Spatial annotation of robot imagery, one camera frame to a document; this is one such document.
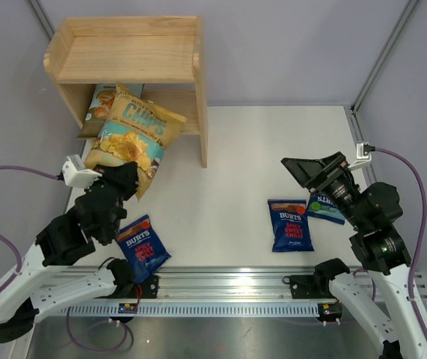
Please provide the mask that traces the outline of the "tan kettle cooked chips bag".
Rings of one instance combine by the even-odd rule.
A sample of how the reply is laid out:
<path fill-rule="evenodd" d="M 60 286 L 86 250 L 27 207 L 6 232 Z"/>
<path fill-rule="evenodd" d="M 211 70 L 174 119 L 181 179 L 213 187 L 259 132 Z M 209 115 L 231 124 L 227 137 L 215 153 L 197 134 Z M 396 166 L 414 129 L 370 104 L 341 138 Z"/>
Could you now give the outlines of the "tan kettle cooked chips bag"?
<path fill-rule="evenodd" d="M 143 101 L 122 84 L 85 166 L 118 167 L 134 162 L 138 167 L 136 197 L 150 187 L 166 149 L 178 139 L 187 118 L 151 101 Z"/>

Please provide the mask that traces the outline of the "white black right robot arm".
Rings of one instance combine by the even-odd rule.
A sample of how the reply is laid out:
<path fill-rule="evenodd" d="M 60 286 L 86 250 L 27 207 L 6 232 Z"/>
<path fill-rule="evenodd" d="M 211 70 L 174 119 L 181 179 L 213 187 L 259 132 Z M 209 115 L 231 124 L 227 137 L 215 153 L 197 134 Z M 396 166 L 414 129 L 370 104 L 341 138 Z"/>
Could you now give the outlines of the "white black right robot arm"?
<path fill-rule="evenodd" d="M 302 188 L 328 197 L 353 226 L 351 249 L 387 309 L 382 311 L 362 291 L 338 258 L 316 265 L 314 290 L 345 306 L 374 343 L 379 358 L 427 358 L 427 309 L 414 279 L 417 258 L 409 254 L 393 226 L 403 214 L 397 189 L 374 182 L 361 191 L 352 175 L 369 164 L 376 151 L 377 147 L 359 143 L 353 164 L 341 152 L 322 159 L 284 158 L 281 163 Z"/>

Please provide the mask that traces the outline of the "blue Burts spicy chilli bag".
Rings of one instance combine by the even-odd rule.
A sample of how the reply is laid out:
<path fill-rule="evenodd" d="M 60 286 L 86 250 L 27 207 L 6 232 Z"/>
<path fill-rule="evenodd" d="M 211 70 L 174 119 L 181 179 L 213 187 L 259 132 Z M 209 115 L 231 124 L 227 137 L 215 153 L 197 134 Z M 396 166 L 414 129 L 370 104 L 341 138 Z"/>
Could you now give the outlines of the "blue Burts spicy chilli bag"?
<path fill-rule="evenodd" d="M 153 229 L 149 215 L 121 229 L 116 242 L 133 271 L 136 284 L 149 279 L 171 258 Z"/>

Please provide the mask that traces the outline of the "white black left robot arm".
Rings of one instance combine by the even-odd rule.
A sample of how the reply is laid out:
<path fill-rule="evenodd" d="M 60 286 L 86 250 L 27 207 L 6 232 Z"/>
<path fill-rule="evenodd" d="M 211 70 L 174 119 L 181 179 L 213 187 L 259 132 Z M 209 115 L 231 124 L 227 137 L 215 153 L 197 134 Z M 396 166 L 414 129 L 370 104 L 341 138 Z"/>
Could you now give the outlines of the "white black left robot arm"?
<path fill-rule="evenodd" d="M 51 220 L 0 280 L 0 343 L 18 339 L 64 308 L 98 297 L 125 298 L 135 290 L 133 270 L 123 259 L 113 259 L 106 267 L 69 283 L 54 287 L 46 283 L 92 254 L 96 242 L 109 245 L 117 238 L 127 215 L 123 204 L 138 188 L 137 164 L 95 165 L 88 170 L 71 156 L 56 179 L 82 188 L 84 194 Z"/>

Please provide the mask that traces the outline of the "light blue cassava chips bag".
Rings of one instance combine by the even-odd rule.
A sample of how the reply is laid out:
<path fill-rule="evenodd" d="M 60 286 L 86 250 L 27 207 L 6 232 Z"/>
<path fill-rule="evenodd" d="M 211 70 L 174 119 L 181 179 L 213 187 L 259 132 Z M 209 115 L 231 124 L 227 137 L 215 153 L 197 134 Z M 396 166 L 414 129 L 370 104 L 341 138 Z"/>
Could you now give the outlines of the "light blue cassava chips bag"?
<path fill-rule="evenodd" d="M 98 84 L 82 124 L 78 139 L 95 138 L 102 130 L 116 97 L 116 84 Z"/>

